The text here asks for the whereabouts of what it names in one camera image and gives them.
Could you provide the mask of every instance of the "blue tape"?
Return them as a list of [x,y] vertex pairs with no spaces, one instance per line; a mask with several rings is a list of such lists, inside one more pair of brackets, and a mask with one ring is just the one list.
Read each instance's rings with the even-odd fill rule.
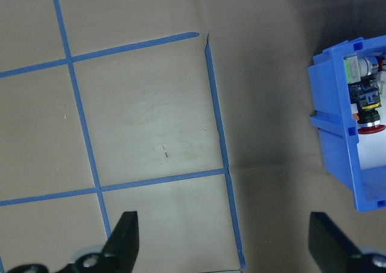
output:
[[224,127],[221,119],[220,103],[218,102],[215,72],[214,72],[213,61],[212,61],[212,53],[210,51],[208,39],[209,39],[209,35],[208,35],[208,38],[206,39],[206,46],[205,46],[207,74],[209,77],[210,92],[212,94],[212,102],[213,102],[213,108],[215,112],[217,131],[220,136],[220,150],[221,150],[221,156],[223,158],[223,165],[225,167],[224,174],[225,174],[225,181],[227,185],[230,216],[232,218],[232,225],[233,225],[233,232],[235,235],[237,254],[239,257],[240,267],[242,270],[245,270],[247,266],[245,264],[244,255],[242,254],[242,243],[241,243],[239,224],[237,220],[235,196],[233,194],[232,179],[230,178],[230,173],[229,173],[229,161],[228,161],[228,153],[227,153],[227,147],[226,147],[226,141],[225,141]]
[[213,169],[211,171],[193,172],[190,174],[173,175],[171,177],[163,177],[163,178],[153,178],[151,180],[144,180],[144,181],[133,181],[131,183],[124,183],[124,184],[113,184],[111,186],[102,187],[102,191],[108,192],[110,190],[122,190],[122,189],[129,189],[131,187],[150,186],[152,184],[169,183],[171,181],[182,181],[182,180],[188,180],[191,178],[202,178],[202,177],[209,177],[211,175],[222,175],[222,174],[225,174],[225,172],[226,172],[225,169]]
[[233,194],[232,179],[230,178],[229,170],[226,170],[225,182],[227,185],[230,217],[232,218],[233,232],[235,234],[236,248],[237,248],[237,254],[239,256],[240,267],[241,267],[241,270],[246,270],[247,265],[245,264],[245,258],[244,258],[244,255],[242,254],[242,243],[241,243],[239,222],[237,220],[235,195]]
[[66,64],[67,64],[66,59],[59,59],[59,60],[54,60],[54,61],[45,62],[41,64],[35,64],[31,66],[26,66],[22,68],[0,72],[0,78],[9,77],[17,74],[23,74],[23,73],[32,72],[32,71],[38,71],[38,70],[52,68],[56,66],[66,65]]
[[65,50],[66,59],[67,59],[67,61],[69,61],[69,60],[71,60],[71,53],[70,53],[70,47],[68,44],[67,33],[66,33],[66,29],[65,29],[65,22],[63,20],[62,10],[60,8],[59,0],[52,0],[52,1],[54,2],[56,19],[58,21],[59,31],[60,31],[60,35],[62,37],[62,44],[63,44],[63,48]]
[[86,117],[84,116],[84,110],[83,110],[82,100],[80,97],[77,77],[75,75],[74,64],[72,63],[71,51],[70,51],[70,47],[69,47],[69,43],[68,43],[68,39],[67,39],[65,23],[64,23],[63,15],[62,15],[62,10],[60,8],[59,0],[53,0],[53,2],[54,2],[55,13],[56,13],[56,17],[57,17],[57,21],[58,21],[58,25],[59,25],[60,35],[62,37],[63,49],[65,50],[66,61],[67,61],[67,65],[68,65],[68,72],[70,74],[72,90],[74,91],[75,102],[77,104],[80,125],[81,125],[82,132],[83,132],[83,137],[84,137],[84,142],[86,145],[87,155],[89,157],[92,178],[93,178],[94,185],[96,187],[96,194],[98,196],[98,202],[99,202],[100,209],[101,209],[101,214],[102,214],[104,228],[106,231],[106,236],[109,237],[111,235],[109,219],[107,218],[106,207],[104,205],[103,194],[101,191],[101,185],[100,185],[100,181],[99,181],[99,177],[98,177],[97,166],[95,164],[95,158],[94,158],[94,154],[93,154],[92,147],[91,147],[91,140],[90,140],[89,130],[87,128]]
[[1,256],[0,256],[0,273],[5,273],[4,265],[2,264]]
[[97,190],[96,190],[96,188],[93,187],[91,189],[71,190],[69,192],[50,193],[48,195],[41,195],[41,196],[29,196],[26,198],[18,198],[18,199],[6,199],[3,201],[0,201],[0,207],[17,205],[17,204],[24,204],[26,202],[46,201],[48,199],[67,198],[69,196],[87,195],[87,194],[95,193],[95,192],[97,192]]
[[163,38],[159,38],[159,39],[123,45],[123,46],[119,46],[119,47],[114,47],[114,48],[104,49],[104,50],[100,50],[100,51],[96,51],[96,52],[81,54],[78,56],[73,56],[72,61],[73,62],[79,62],[79,61],[93,59],[93,58],[102,57],[102,56],[107,56],[107,55],[111,55],[111,54],[127,52],[127,51],[132,51],[132,50],[137,50],[137,49],[142,49],[142,48],[147,48],[147,47],[152,47],[152,46],[158,46],[158,45],[162,45],[162,44],[167,44],[167,43],[171,43],[171,42],[176,42],[176,41],[181,41],[181,40],[186,40],[186,39],[198,37],[198,35],[200,35],[200,34],[196,33],[196,32],[187,32],[187,33],[172,35],[172,36],[163,37]]
[[218,131],[218,134],[220,135],[221,156],[223,158],[224,168],[228,168],[229,161],[228,161],[227,146],[225,143],[223,122],[221,120],[220,103],[218,102],[215,72],[214,72],[213,62],[212,62],[212,53],[210,52],[208,40],[206,41],[206,47],[205,47],[205,59],[206,59],[207,74],[209,77],[210,93],[212,94],[213,108],[215,110],[217,131]]
[[107,216],[106,206],[104,204],[102,190],[98,189],[96,194],[98,195],[98,202],[99,202],[99,207],[101,208],[102,220],[103,220],[104,229],[106,231],[106,236],[107,238],[109,238],[111,235],[111,227],[110,227],[109,217]]

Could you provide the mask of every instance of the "square tile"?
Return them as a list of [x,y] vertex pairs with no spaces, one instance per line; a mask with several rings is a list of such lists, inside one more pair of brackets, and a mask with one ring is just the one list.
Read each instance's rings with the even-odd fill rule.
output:
[[195,0],[60,0],[72,55],[199,31]]
[[93,187],[67,66],[0,80],[0,200]]
[[203,42],[75,64],[101,184],[222,168]]
[[41,263],[56,272],[78,250],[106,242],[95,194],[0,207],[0,215],[5,270]]
[[213,272],[239,268],[223,175],[104,193],[114,227],[138,211],[133,272]]
[[0,0],[0,71],[65,57],[52,0]]

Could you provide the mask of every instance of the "blue container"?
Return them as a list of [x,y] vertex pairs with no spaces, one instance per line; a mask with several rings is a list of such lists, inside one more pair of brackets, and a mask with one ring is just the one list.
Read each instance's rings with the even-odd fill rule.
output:
[[[386,207],[386,166],[361,168],[359,136],[352,116],[345,59],[385,51],[386,36],[345,41],[314,56],[314,65],[308,69],[316,111],[311,123],[318,128],[324,165],[353,192],[355,207],[361,212]],[[383,118],[381,116],[381,120],[386,121],[386,116]],[[373,153],[372,157],[386,159],[386,155],[377,153],[377,147]]]

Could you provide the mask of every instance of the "screw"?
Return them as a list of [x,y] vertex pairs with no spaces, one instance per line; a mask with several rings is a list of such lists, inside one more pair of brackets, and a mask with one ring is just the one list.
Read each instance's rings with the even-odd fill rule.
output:
[[85,261],[83,261],[83,267],[89,268],[93,267],[98,263],[99,256],[96,254],[92,254]]
[[386,257],[382,255],[374,255],[372,258],[372,262],[377,267],[386,268]]

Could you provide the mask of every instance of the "yellow ring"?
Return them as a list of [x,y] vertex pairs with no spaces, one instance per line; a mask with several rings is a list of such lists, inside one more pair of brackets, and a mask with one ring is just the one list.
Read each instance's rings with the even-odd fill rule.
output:
[[380,103],[376,103],[376,104],[364,106],[364,107],[362,107],[362,109],[372,109],[372,108],[378,107],[379,105],[380,105]]

